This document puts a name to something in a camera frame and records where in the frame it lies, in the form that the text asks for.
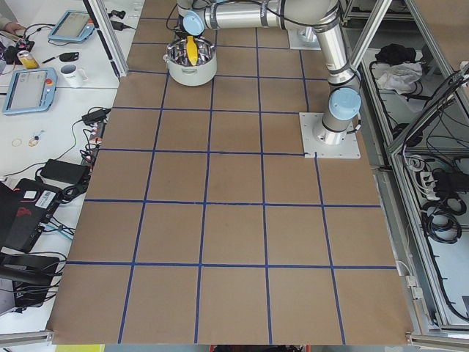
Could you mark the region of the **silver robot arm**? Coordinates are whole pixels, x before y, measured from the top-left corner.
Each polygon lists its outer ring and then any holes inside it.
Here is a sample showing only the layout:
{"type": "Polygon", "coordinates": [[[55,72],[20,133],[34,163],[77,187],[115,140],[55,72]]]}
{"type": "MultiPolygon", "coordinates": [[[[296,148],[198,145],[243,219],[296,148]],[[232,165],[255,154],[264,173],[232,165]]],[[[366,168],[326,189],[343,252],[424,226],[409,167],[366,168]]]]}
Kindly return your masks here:
{"type": "Polygon", "coordinates": [[[178,1],[184,34],[206,29],[279,28],[287,31],[291,49],[318,50],[328,70],[328,107],[312,128],[323,144],[339,145],[349,135],[361,107],[360,77],[351,63],[337,1],[178,1]]]}

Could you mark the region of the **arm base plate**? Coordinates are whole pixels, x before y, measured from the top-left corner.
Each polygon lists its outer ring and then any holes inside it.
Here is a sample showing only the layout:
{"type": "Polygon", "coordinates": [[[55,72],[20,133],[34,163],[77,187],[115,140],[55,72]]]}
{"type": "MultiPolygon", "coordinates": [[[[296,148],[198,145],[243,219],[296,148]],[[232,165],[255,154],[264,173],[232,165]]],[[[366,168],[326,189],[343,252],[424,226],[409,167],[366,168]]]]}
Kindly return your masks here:
{"type": "Polygon", "coordinates": [[[359,159],[361,153],[352,121],[342,132],[332,132],[322,125],[323,113],[299,113],[305,158],[359,159]]]}
{"type": "Polygon", "coordinates": [[[292,50],[320,51],[320,44],[312,27],[289,29],[289,48],[292,50]]]}

